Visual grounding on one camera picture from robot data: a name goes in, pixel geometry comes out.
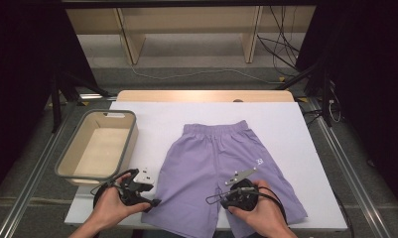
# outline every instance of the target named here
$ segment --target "wrist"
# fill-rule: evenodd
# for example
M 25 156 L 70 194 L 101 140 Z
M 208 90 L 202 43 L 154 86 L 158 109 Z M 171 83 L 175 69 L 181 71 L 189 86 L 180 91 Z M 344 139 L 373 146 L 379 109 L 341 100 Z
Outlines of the wrist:
M 94 235 L 96 235 L 97 233 L 99 233 L 99 231 L 101 231 L 101 229 L 99 228 L 99 226 L 93 224 L 93 222 L 89 221 L 88 219 L 81 224 L 81 226 L 79 226 L 77 228 L 77 230 L 75 230 L 75 232 L 73 232 L 70 236 L 70 238 L 86 238 L 86 237 L 93 237 Z
M 264 234 L 262 234 L 262 235 L 267 238 L 277 238 L 277 237 L 296 238 L 297 237 L 294 234 L 294 232 L 292 232 L 291 229 L 289 229 L 289 227 L 279 227 L 274 230 L 265 231 Z

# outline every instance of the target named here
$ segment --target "shorts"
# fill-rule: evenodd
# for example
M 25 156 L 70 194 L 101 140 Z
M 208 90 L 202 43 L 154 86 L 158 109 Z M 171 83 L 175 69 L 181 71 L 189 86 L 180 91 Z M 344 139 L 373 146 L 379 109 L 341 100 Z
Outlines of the shorts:
M 159 206 L 144 213 L 142 222 L 185 236 L 212 237 L 220 203 L 208 196 L 229 191 L 225 182 L 235 172 L 257 168 L 250 180 L 265 179 L 281 199 L 288 223 L 307 217 L 273 158 L 245 121 L 233 125 L 185 125 L 182 137 L 169 150 L 156 186 Z M 235 237 L 255 231 L 226 210 Z

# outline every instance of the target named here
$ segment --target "white tabletop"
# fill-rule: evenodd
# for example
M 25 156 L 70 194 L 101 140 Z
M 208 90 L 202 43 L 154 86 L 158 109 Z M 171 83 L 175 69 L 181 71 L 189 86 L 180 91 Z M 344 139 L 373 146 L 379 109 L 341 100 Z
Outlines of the white tabletop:
M 290 227 L 334 231 L 347 228 L 297 103 L 113 102 L 110 109 L 131 110 L 136 114 L 139 137 L 127 169 L 147 168 L 156 180 L 169 148 L 181 137 L 185 124 L 221 125 L 246 120 L 307 210 L 309 217 Z M 66 224 L 79 225 L 88 217 L 93 200 L 90 190 L 91 187 L 83 186 L 78 189 Z M 154 193 L 153 188 L 142 195 L 153 198 Z M 119 225 L 154 228 L 141 223 L 140 218 L 138 213 Z M 223 209 L 219 212 L 217 229 L 229 229 Z

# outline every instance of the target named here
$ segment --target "wire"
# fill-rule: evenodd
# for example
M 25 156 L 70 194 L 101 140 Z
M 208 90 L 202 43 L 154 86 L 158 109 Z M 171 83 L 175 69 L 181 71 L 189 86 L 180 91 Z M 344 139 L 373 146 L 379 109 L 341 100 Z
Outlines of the wire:
M 289 51 L 288 51 L 288 48 L 285 48 L 285 50 L 286 50 L 286 54 L 288 55 L 288 58 L 289 58 L 289 60 L 291 61 L 291 63 L 293 64 L 293 65 L 295 65 L 296 64 L 296 60 L 297 60 L 297 56 L 295 56 L 295 54 L 294 54 L 294 51 L 292 51 L 291 50 L 291 44 L 289 43 L 289 41 L 288 40 L 286 40 L 286 37 L 285 37 L 285 29 L 284 29 L 284 22 L 285 22 L 285 16 L 286 16 L 286 7 L 282 7 L 282 35 L 283 35 L 283 42 L 286 44 L 286 45 L 288 45 L 288 48 L 289 48 L 289 51 L 291 51 L 291 54 L 292 54 L 292 56 L 293 56 L 293 59 L 291 59 L 291 57 L 290 57 L 290 55 L 289 55 Z
M 292 34 L 294 33 L 294 26 L 295 26 L 295 14 L 297 13 L 298 6 L 295 6 L 294 14 L 292 15 L 292 27 L 291 27 L 291 38 L 289 41 L 292 41 Z
M 304 107 L 300 104 L 300 103 L 298 103 L 298 105 L 300 106 L 300 109 L 301 109 L 301 112 L 303 113 L 303 115 L 305 114 L 305 109 L 304 109 Z
M 298 69 L 295 68 L 292 64 L 286 62 L 284 59 L 282 59 L 282 58 L 279 57 L 276 53 L 274 53 L 272 50 L 270 50 L 270 49 L 266 46 L 266 44 L 263 43 L 263 41 L 260 39 L 260 37 L 259 37 L 258 35 L 257 35 L 257 38 L 258 38 L 258 40 L 260 41 L 260 43 L 261 43 L 261 45 L 263 46 L 263 48 L 264 48 L 268 53 L 270 53 L 270 54 L 273 56 L 273 58 L 277 58 L 277 59 L 281 60 L 281 61 L 284 62 L 287 66 L 291 67 L 291 68 L 294 69 L 294 70 L 298 70 Z M 292 74 L 288 74 L 288 73 L 285 73 L 285 72 L 279 70 L 279 68 L 276 66 L 276 63 L 275 63 L 274 59 L 273 59 L 273 66 L 274 66 L 274 68 L 275 68 L 275 70 L 276 70 L 277 72 L 279 72 L 279 73 L 281 73 L 281 74 L 283 74 L 283 75 L 286 75 L 286 76 L 294 76 L 294 75 L 292 75 Z
M 282 34 L 282 39 L 283 39 L 283 43 L 284 44 L 289 44 L 289 42 L 288 42 L 288 40 L 286 40 L 286 37 L 285 37 L 285 30 L 284 30 L 284 22 L 285 22 L 285 16 L 286 16 L 286 7 L 284 7 L 284 6 L 282 6 L 282 15 L 281 15 L 281 19 L 282 19 L 282 22 L 281 22 L 281 28 L 279 29 L 279 35 L 280 34 Z M 292 63 L 292 64 L 295 64 L 295 62 L 291 59 L 291 56 L 289 55 L 289 51 L 288 51 L 288 48 L 287 47 L 284 47 L 283 49 L 285 49 L 285 51 L 286 51 L 286 55 L 288 55 L 288 58 L 289 58 L 289 61 Z
M 279 30 L 279 35 L 278 35 L 278 39 L 276 40 L 276 42 L 277 43 L 279 43 L 279 39 L 280 39 L 280 32 L 281 32 L 281 30 Z M 278 46 L 278 44 L 275 44 L 275 48 L 273 49 L 273 57 L 272 57 L 272 62 L 273 62 L 273 66 L 275 67 L 275 68 L 277 68 L 277 65 L 276 65 L 276 61 L 275 61 L 275 58 L 274 58 L 274 55 L 277 55 L 277 53 L 276 53 L 276 48 L 277 48 L 277 46 Z
M 271 40 L 271 39 L 268 39 L 268 38 L 262 38 L 262 37 L 259 37 L 261 40 L 264 40 L 264 41 L 268 41 L 268 42 L 273 42 L 273 43 L 277 43 L 277 44 L 280 44 L 280 45 L 282 45 L 282 46 L 288 46 L 288 45 L 286 45 L 286 44 L 284 44 L 284 43 L 280 43 L 280 42 L 277 42 L 277 41 L 275 41 L 275 40 Z M 295 52 L 299 52 L 300 50 L 298 50 L 298 49 L 296 49 L 296 48 L 294 48 L 294 47 L 292 47 L 291 48 L 291 50 L 292 51 L 295 51 Z
M 274 18 L 274 20 L 275 20 L 275 22 L 276 22 L 276 25 L 278 26 L 278 29 L 279 29 L 278 41 L 279 41 L 279 39 L 282 37 L 283 42 L 290 48 L 292 45 L 288 42 L 288 40 L 287 40 L 286 37 L 285 37 L 284 26 L 283 26 L 284 21 L 285 21 L 286 8 L 285 8 L 284 6 L 282 6 L 282 8 L 281 8 L 281 10 L 282 10 L 282 13 L 281 13 L 282 22 L 281 22 L 281 25 L 280 25 L 280 24 L 279 24 L 279 21 L 278 21 L 278 19 L 277 19 L 277 17 L 276 17 L 276 15 L 275 15 L 275 13 L 274 13 L 274 11 L 273 11 L 273 8 L 272 8 L 271 6 L 269 6 L 269 7 L 270 7 L 270 11 L 271 11 L 271 13 L 272 13 L 272 15 L 273 15 L 273 18 Z M 285 50 L 286 50 L 286 52 L 287 52 L 288 57 L 290 57 L 287 48 L 285 48 Z
M 93 193 L 96 189 L 99 189 L 99 188 L 101 188 L 102 186 L 104 185 L 104 183 L 102 183 L 102 184 L 100 184 L 100 185 L 98 185 L 98 186 L 96 186 L 96 187 L 94 187 L 91 191 L 90 191 L 90 194 L 92 194 L 92 195 L 96 195 L 96 193 Z
M 320 113 L 322 113 L 323 111 L 321 110 L 321 109 L 318 109 L 318 110 L 314 110 L 314 111 L 307 111 L 307 112 L 304 112 L 303 113 L 303 116 L 305 116 L 305 115 L 307 115 L 307 114 L 320 114 Z
M 130 64 L 130 66 L 131 66 L 131 69 L 133 70 L 134 74 L 136 74 L 138 76 L 143 76 L 143 77 L 148 77 L 148 78 L 152 78 L 152 79 L 157 79 L 157 80 L 167 80 L 167 79 L 178 78 L 178 77 L 188 77 L 188 76 L 194 76 L 194 75 L 203 74 L 203 73 L 219 73 L 219 72 L 231 71 L 231 72 L 239 73 L 239 74 L 241 74 L 243 76 L 247 76 L 247 77 L 253 78 L 255 80 L 263 81 L 263 82 L 268 83 L 268 84 L 283 84 L 284 83 L 284 82 L 269 82 L 269 81 L 266 81 L 264 79 L 261 79 L 261 78 L 246 74 L 244 72 L 241 72 L 241 71 L 238 71 L 238 70 L 235 70 L 235 69 L 229 69 L 229 68 L 217 69 L 217 70 L 206 70 L 206 71 L 198 71 L 198 72 L 187 73 L 187 74 L 157 77 L 157 76 L 151 76 L 151 75 L 147 75 L 147 74 L 143 74 L 143 73 L 137 72 L 134 69 L 133 65 Z
M 344 213 L 344 218 L 346 220 L 346 224 L 349 227 L 350 230 L 350 237 L 355 237 L 355 233 L 353 230 L 353 225 L 352 225 L 352 221 L 350 220 L 350 216 L 349 214 L 347 214 L 346 208 L 343 205 L 343 202 L 341 201 L 340 197 L 338 197 L 337 193 L 335 193 L 335 191 L 333 190 L 332 193 L 334 194 L 335 199 L 337 200 L 339 206 L 342 208 L 342 211 Z
M 307 123 L 307 127 L 310 128 L 310 126 L 319 118 L 323 115 L 323 113 L 320 113 L 319 115 L 317 115 L 312 121 Z
M 329 112 L 330 112 L 331 118 L 332 118 L 332 120 L 333 120 L 334 122 L 340 122 L 340 118 L 341 118 L 341 111 L 340 111 L 340 110 L 338 111 L 338 119 L 335 119 L 335 118 L 332 116 L 332 102 L 329 103 Z
M 271 189 L 269 189 L 269 188 L 267 188 L 267 187 L 259 187 L 259 188 L 266 188 L 266 189 L 270 190 L 271 192 L 273 192 Z M 282 204 L 282 202 L 280 201 L 279 197 L 276 195 L 276 193 L 273 192 L 273 194 L 275 194 L 275 196 L 276 196 L 278 199 L 276 199 L 276 198 L 274 198 L 274 197 L 272 197 L 272 196 L 270 196 L 270 195 L 268 195 L 268 194 L 259 192 L 259 191 L 244 191 L 244 193 L 260 195 L 260 196 L 263 196 L 263 197 L 265 197 L 265 198 L 267 198 L 267 199 L 270 199 L 270 200 L 272 200 L 273 202 L 275 202 L 275 204 L 279 207 L 280 212 L 281 212 L 282 215 L 283 215 L 283 219 L 285 220 L 285 223 L 288 224 L 288 221 L 287 221 L 287 218 L 286 218 L 285 208 L 283 207 L 283 204 Z

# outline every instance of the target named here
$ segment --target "human hand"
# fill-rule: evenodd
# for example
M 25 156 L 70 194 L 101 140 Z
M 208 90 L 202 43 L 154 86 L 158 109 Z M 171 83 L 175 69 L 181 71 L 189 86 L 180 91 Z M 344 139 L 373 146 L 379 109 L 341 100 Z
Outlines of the human hand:
M 269 184 L 265 180 L 254 182 L 258 187 L 267 188 Z M 261 188 L 259 192 L 276 198 L 269 190 Z M 286 224 L 280 208 L 276 203 L 263 196 L 258 197 L 258 202 L 252 211 L 245 211 L 238 207 L 229 206 L 228 210 L 237 217 L 244 220 L 257 233 L 265 237 L 297 237 Z
M 130 177 L 129 174 L 124 175 L 117 182 L 121 183 L 128 177 Z M 118 189 L 113 186 L 109 187 L 97 201 L 90 216 L 70 237 L 92 237 L 101 230 L 117 225 L 127 216 L 149 207 L 150 204 L 147 202 L 126 206 L 119 197 Z

